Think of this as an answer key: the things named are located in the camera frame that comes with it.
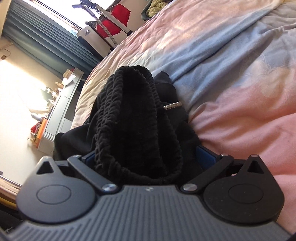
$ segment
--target circular button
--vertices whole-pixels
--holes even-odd
[[[250,204],[260,201],[263,191],[251,184],[238,184],[229,189],[229,196],[236,202]]]
[[[102,186],[102,189],[106,192],[113,192],[117,189],[117,186],[114,183],[108,183]]]
[[[71,190],[63,185],[51,185],[37,192],[39,201],[45,204],[61,204],[71,197]]]
[[[193,184],[193,183],[187,183],[183,186],[183,190],[187,191],[187,192],[193,192],[197,189],[197,185]]]

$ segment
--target black clothing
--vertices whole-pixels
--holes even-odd
[[[165,72],[120,67],[97,96],[85,123],[55,137],[55,159],[95,150],[94,169],[118,185],[182,185],[202,172],[200,141]]]

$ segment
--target metal screw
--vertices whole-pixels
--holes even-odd
[[[105,184],[104,186],[102,186],[102,189],[105,192],[113,192],[117,189],[117,186],[114,183],[108,183],[108,184]]]
[[[187,183],[183,186],[183,190],[188,191],[188,192],[193,192],[197,189],[197,185],[193,183]]]

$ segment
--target cable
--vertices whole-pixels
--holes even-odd
[[[7,50],[7,49],[0,49],[0,50],[6,50],[7,52],[9,52],[9,55],[6,56],[6,57],[9,57],[11,55],[11,52],[9,50]]]
[[[14,210],[17,209],[17,206],[16,206],[15,203],[10,202],[10,201],[8,201],[8,200],[2,198],[2,197],[0,197],[0,203],[3,204],[3,205],[6,206],[6,207],[11,208],[11,209],[14,209]]]

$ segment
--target blue curtain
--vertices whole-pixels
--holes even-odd
[[[11,2],[3,35],[61,79],[73,67],[86,79],[100,62],[73,34],[22,0]]]

